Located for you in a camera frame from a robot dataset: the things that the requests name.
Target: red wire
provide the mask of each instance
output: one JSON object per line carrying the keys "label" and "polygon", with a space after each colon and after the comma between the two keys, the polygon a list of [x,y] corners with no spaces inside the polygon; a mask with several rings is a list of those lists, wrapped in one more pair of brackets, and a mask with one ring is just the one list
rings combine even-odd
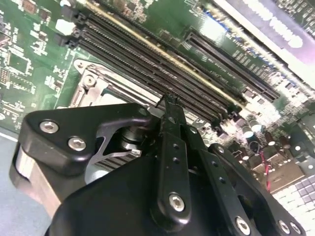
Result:
{"label": "red wire", "polygon": [[267,188],[267,191],[270,192],[270,188],[271,188],[271,182],[269,181],[269,166],[268,166],[268,163],[265,159],[265,156],[264,156],[264,152],[263,151],[260,151],[260,157],[261,157],[261,161],[262,163],[265,165],[265,173],[266,173],[266,188]]}

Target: black plastic part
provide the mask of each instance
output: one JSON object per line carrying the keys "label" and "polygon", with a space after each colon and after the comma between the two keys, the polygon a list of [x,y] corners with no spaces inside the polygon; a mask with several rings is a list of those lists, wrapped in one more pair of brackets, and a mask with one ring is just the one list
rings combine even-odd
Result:
{"label": "black plastic part", "polygon": [[[97,138],[106,137],[110,140],[118,129],[146,126],[151,119],[151,114],[135,103],[38,111],[24,118],[19,143],[28,156],[58,173],[73,176],[85,171],[96,152]],[[39,125],[45,120],[55,122],[59,130],[54,134],[41,131]],[[86,148],[82,151],[72,150],[67,144],[72,137],[83,139]]]}
{"label": "black plastic part", "polygon": [[[198,131],[186,124],[182,105],[176,97],[165,95],[157,105],[165,108],[160,122],[137,104],[27,115],[17,147],[21,144],[42,167],[57,170],[56,179],[81,174],[97,151],[97,138],[120,143],[118,136],[124,132],[117,130],[146,126],[147,139],[154,141],[147,143],[141,157],[75,189],[58,208],[46,235],[238,236],[242,232],[236,219],[241,217],[251,236],[284,236],[280,220],[289,226],[290,235],[299,236],[291,227],[293,222],[304,236],[300,224],[230,152],[218,144],[205,147]],[[58,124],[55,134],[39,129],[47,118]],[[77,136],[86,141],[81,152],[67,145],[69,137]],[[54,187],[65,186],[59,183]],[[171,206],[170,194],[183,199],[181,211]]]}
{"label": "black plastic part", "polygon": [[[285,222],[290,229],[290,235],[306,235],[301,225],[280,205],[274,197],[262,188],[250,173],[238,163],[234,156],[219,144],[212,144],[208,151],[215,154],[224,169],[233,173],[234,189],[239,196],[245,196],[251,203],[251,212],[256,228],[262,235],[278,236],[286,235],[279,227],[279,220]],[[291,222],[298,226],[301,234],[298,234],[291,226]]]}
{"label": "black plastic part", "polygon": [[[186,120],[176,98],[164,96],[161,102],[165,106],[165,115],[161,118],[157,140],[157,180],[152,183],[156,188],[156,199],[153,200],[151,214],[167,232],[177,232],[190,221],[191,215],[186,143],[181,139],[181,125]],[[172,208],[171,194],[183,199],[184,210],[178,212]]]}
{"label": "black plastic part", "polygon": [[[61,205],[49,236],[164,236],[152,219],[154,157],[137,158],[75,192]],[[216,206],[208,182],[189,174],[191,218],[174,236],[216,236]]]}

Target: metal cylinder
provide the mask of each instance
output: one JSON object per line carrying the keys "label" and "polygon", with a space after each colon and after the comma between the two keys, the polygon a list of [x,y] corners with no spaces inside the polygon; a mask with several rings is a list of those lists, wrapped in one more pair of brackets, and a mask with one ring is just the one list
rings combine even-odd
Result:
{"label": "metal cylinder", "polygon": [[250,121],[250,127],[251,127],[251,129],[252,129],[252,132],[258,132],[258,131],[261,130],[262,125],[259,124],[257,120],[252,119],[252,120]]}
{"label": "metal cylinder", "polygon": [[243,126],[242,127],[242,131],[243,131],[243,134],[244,134],[244,138],[248,139],[250,137],[252,137],[254,135],[252,129],[246,125],[246,126]]}
{"label": "metal cylinder", "polygon": [[272,134],[270,132],[266,132],[264,136],[269,146],[273,146],[274,144],[276,144],[274,137],[272,137]]}
{"label": "metal cylinder", "polygon": [[280,136],[279,142],[284,149],[289,149],[291,147],[289,139],[286,136]]}
{"label": "metal cylinder", "polygon": [[248,156],[247,150],[244,147],[240,148],[242,160],[247,161],[250,157]]}

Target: electrolytic capacitor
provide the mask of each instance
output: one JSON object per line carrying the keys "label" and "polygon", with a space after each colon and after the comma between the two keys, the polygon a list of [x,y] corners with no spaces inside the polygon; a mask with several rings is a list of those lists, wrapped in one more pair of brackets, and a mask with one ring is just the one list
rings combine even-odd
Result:
{"label": "electrolytic capacitor", "polygon": [[291,147],[289,140],[286,136],[280,136],[279,142],[284,149],[289,149]]}
{"label": "electrolytic capacitor", "polygon": [[254,132],[252,132],[252,129],[248,125],[243,126],[242,131],[244,134],[244,138],[246,138],[246,139],[248,139],[254,135]]}
{"label": "electrolytic capacitor", "polygon": [[269,146],[273,146],[276,143],[270,132],[265,133],[265,139]]}
{"label": "electrolytic capacitor", "polygon": [[252,119],[252,120],[250,121],[250,127],[251,127],[251,129],[252,129],[253,132],[258,132],[258,131],[261,130],[262,125],[259,124],[257,120]]}

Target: surface-mount component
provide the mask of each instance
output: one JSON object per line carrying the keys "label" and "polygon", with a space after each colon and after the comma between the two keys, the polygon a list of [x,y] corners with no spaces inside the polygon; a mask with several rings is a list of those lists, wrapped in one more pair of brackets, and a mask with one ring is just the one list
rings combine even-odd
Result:
{"label": "surface-mount component", "polygon": [[10,37],[0,32],[0,48],[8,45],[9,41],[10,41]]}
{"label": "surface-mount component", "polygon": [[36,3],[32,0],[23,0],[22,6],[26,12],[29,14],[35,14],[36,12]]}

